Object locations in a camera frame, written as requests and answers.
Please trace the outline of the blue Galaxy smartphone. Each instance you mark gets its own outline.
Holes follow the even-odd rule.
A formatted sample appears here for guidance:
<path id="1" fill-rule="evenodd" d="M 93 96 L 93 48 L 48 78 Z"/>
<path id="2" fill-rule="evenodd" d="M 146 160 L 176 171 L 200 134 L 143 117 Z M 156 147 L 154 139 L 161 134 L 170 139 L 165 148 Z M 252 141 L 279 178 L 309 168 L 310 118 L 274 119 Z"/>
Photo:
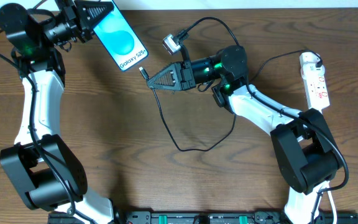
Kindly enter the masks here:
<path id="1" fill-rule="evenodd" d="M 126 21 L 114 1 L 114 9 L 94 28 L 104 48 L 121 71 L 126 71 L 148 56 L 148 51 Z"/>

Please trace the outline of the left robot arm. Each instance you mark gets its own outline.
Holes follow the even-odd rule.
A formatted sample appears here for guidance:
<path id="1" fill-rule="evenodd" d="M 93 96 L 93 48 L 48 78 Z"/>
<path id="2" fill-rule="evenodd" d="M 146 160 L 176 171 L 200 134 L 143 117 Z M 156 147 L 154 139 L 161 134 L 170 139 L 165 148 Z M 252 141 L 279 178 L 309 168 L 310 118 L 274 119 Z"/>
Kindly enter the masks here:
<path id="1" fill-rule="evenodd" d="M 90 189 L 85 169 L 60 136 L 65 88 L 62 51 L 87 42 L 114 9 L 111 2 L 58 1 L 58 14 L 8 3 L 0 31 L 13 45 L 8 62 L 23 84 L 24 110 L 14 145 L 0 164 L 24 205 L 57 215 L 60 223 L 112 223 L 112 201 Z"/>

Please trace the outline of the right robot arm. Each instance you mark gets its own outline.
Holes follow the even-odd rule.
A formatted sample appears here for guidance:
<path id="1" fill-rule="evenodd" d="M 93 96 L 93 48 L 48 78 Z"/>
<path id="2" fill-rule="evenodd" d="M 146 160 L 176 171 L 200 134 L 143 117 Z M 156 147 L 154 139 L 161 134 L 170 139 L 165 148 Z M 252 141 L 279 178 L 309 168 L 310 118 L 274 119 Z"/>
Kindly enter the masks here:
<path id="1" fill-rule="evenodd" d="M 267 133 L 280 173 L 290 187 L 284 214 L 290 223 L 316 223 L 324 194 L 343 188 L 349 180 L 347 162 L 338 149 L 322 114 L 321 103 L 307 111 L 284 106 L 261 93 L 249 81 L 247 54 L 240 45 L 216 55 L 191 61 L 185 47 L 183 60 L 167 65 L 153 77 L 140 69 L 152 91 L 187 91 L 197 84 L 212 87 L 217 105 L 248 119 Z"/>

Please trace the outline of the white USB charger adapter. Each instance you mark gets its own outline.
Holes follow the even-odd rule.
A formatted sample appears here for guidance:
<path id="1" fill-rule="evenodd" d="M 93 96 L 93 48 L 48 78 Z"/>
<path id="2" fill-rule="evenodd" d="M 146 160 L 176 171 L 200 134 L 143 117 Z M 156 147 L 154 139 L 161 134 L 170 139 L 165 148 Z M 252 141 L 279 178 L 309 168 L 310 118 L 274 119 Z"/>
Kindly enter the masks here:
<path id="1" fill-rule="evenodd" d="M 316 76 L 324 76 L 325 74 L 325 67 L 324 65 L 321 65 L 320 67 L 317 67 L 317 63 L 304 63 L 301 65 L 300 73 L 302 79 L 306 80 L 308 78 L 316 77 Z"/>

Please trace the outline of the white power strip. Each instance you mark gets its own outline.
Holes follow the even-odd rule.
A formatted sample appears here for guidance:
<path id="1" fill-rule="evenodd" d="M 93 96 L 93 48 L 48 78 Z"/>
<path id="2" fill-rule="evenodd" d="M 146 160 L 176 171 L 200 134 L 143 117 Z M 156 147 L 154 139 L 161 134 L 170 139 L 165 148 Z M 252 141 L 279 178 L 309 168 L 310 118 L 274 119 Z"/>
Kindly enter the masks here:
<path id="1" fill-rule="evenodd" d="M 316 55 L 312 52 L 302 53 L 300 55 L 300 69 L 301 65 L 309 62 L 317 63 L 317 67 L 322 65 L 322 61 L 319 58 L 319 55 Z M 303 83 L 309 109 L 314 108 L 322 112 L 323 109 L 330 105 L 326 79 L 324 76 L 316 76 L 306 80 L 303 79 Z"/>

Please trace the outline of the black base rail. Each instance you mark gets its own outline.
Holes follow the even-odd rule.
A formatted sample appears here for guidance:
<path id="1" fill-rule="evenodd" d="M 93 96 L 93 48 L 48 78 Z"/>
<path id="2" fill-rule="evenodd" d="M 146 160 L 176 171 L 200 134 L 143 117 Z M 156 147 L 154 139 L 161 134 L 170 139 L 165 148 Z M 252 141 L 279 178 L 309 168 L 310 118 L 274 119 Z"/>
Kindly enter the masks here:
<path id="1" fill-rule="evenodd" d="M 314 223 L 333 223 L 332 213 L 320 212 Z M 78 218 L 69 217 L 63 213 L 50 213 L 48 224 L 85 223 Z M 284 212 L 258 211 L 254 213 L 153 213 L 126 212 L 124 218 L 115 218 L 109 223 L 125 224 L 246 224 L 246 223 L 292 223 Z M 357 213 L 338 213 L 337 223 L 358 224 Z"/>

